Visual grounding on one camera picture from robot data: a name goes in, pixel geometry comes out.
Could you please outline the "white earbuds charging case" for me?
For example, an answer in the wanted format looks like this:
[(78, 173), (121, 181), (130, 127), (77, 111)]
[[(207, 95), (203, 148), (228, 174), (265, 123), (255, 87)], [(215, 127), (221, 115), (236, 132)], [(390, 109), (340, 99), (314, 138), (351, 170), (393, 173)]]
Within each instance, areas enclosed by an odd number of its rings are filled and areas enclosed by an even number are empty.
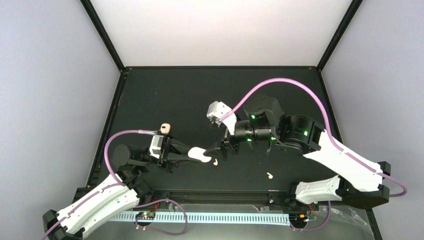
[(205, 156), (204, 153), (206, 152), (206, 149), (204, 148), (200, 148), (200, 147), (192, 147), (187, 155), (189, 158), (194, 159), (194, 160), (198, 160), (202, 163), (208, 163), (211, 161), (211, 157), (210, 156)]

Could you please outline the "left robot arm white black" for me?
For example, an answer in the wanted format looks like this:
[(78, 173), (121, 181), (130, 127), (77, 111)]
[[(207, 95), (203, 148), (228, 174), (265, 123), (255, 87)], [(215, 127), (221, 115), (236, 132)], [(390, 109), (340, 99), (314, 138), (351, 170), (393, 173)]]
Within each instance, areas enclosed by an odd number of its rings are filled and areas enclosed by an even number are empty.
[[(122, 135), (138, 134), (152, 137), (150, 146), (135, 150), (128, 146), (117, 147), (113, 158), (120, 165), (113, 167), (109, 158), (109, 147), (114, 139)], [(206, 149), (181, 143), (168, 134), (152, 130), (124, 130), (112, 135), (104, 146), (104, 163), (108, 176), (87, 194), (59, 210), (49, 210), (43, 217), (44, 240), (83, 240), (94, 230), (113, 217), (132, 209), (172, 203), (164, 198), (153, 200), (153, 189), (143, 176), (151, 162), (167, 166), (172, 161), (208, 163), (211, 157)]]

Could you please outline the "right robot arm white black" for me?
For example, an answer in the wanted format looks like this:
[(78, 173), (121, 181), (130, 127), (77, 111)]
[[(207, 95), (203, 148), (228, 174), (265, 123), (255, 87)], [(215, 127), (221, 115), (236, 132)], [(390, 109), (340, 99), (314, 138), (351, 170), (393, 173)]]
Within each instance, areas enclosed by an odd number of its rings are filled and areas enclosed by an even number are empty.
[(383, 179), (391, 165), (372, 162), (351, 153), (324, 127), (311, 118), (285, 115), (278, 100), (262, 93), (250, 96), (243, 106), (247, 119), (241, 120), (229, 106), (214, 101), (206, 116), (213, 125), (225, 126), (223, 138), (205, 151), (211, 159), (226, 159), (237, 154), (240, 143), (267, 142), (285, 153), (303, 156), (335, 172), (335, 176), (313, 182), (293, 182), (285, 204), (293, 210), (315, 202), (340, 201), (357, 209), (371, 209), (386, 204), (390, 190)]

